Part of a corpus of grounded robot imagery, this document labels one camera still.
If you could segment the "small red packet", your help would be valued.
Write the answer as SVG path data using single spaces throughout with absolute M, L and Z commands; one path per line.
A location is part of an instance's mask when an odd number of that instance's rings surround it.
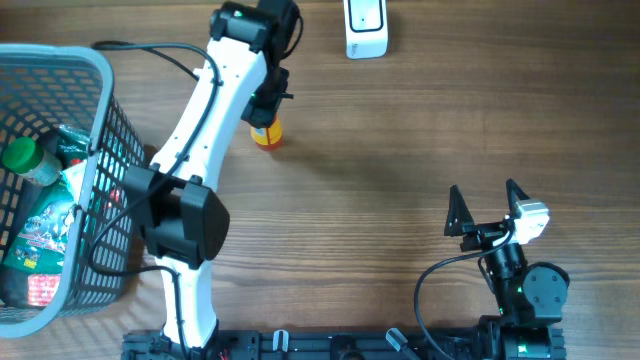
M 31 274 L 27 280 L 27 304 L 36 307 L 49 305 L 58 290 L 60 279 L 59 274 Z

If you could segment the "green glove package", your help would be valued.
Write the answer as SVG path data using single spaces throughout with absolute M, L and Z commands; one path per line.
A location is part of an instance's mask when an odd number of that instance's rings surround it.
M 74 207 L 79 204 L 87 165 L 89 133 L 68 125 L 58 128 L 54 155 L 62 164 L 61 177 L 37 187 L 27 216 L 11 240 L 3 265 L 28 274 L 62 272 Z

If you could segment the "grey plastic mesh basket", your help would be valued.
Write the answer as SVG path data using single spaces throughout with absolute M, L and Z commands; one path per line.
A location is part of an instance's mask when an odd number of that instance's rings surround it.
M 143 145 L 86 47 L 1 48 L 1 335 L 104 309 L 133 238 L 123 178 Z

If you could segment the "white barcode scanner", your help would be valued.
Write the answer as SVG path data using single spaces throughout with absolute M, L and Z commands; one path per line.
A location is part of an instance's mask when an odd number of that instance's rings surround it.
M 389 30 L 386 0 L 344 0 L 346 56 L 352 60 L 386 54 Z

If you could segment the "green lid white jar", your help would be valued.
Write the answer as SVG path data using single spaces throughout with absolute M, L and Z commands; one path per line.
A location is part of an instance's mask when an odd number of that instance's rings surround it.
M 62 172 L 60 160 L 30 137 L 16 138 L 2 152 L 2 164 L 35 186 L 55 183 Z

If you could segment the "red sauce bottle green cap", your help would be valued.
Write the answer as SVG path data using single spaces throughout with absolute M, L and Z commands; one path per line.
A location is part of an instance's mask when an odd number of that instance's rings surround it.
M 275 150 L 283 143 L 283 128 L 278 115 L 270 127 L 251 127 L 250 134 L 256 145 L 265 151 Z

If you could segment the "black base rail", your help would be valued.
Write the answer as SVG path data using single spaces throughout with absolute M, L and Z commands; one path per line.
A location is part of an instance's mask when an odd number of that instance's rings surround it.
M 432 329 L 434 349 L 424 335 L 390 328 L 385 332 L 217 332 L 202 348 L 184 354 L 181 346 L 156 332 L 137 332 L 123 339 L 123 359 L 340 360 L 340 359 L 537 359 L 567 357 L 560 329 Z

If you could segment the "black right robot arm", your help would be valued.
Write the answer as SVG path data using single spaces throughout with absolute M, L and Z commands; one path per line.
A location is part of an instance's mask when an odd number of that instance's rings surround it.
M 529 263 L 524 246 L 539 238 L 550 222 L 550 210 L 509 179 L 508 213 L 497 222 L 474 221 L 458 186 L 449 190 L 444 234 L 460 237 L 460 250 L 478 257 L 481 274 L 496 299 L 499 314 L 482 316 L 470 331 L 466 352 L 471 359 L 564 359 L 562 321 L 569 275 L 549 263 Z

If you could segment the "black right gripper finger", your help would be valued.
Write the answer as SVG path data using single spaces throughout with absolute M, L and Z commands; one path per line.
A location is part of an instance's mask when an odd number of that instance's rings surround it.
M 521 211 L 518 209 L 520 201 L 527 201 L 530 197 L 521 189 L 521 187 L 512 178 L 506 181 L 507 203 L 509 207 L 509 215 L 520 217 Z
M 445 221 L 444 235 L 463 236 L 475 228 L 475 222 L 457 185 L 449 190 L 449 209 Z

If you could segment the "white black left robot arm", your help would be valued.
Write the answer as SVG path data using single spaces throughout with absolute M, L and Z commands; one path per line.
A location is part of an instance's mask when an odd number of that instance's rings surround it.
M 126 172 L 131 216 L 162 273 L 162 354 L 199 359 L 211 350 L 218 327 L 211 270 L 230 226 L 216 195 L 222 163 L 240 122 L 274 123 L 288 96 L 289 73 L 280 63 L 302 31 L 293 1 L 228 1 L 215 10 L 205 61 L 176 128 L 147 167 Z

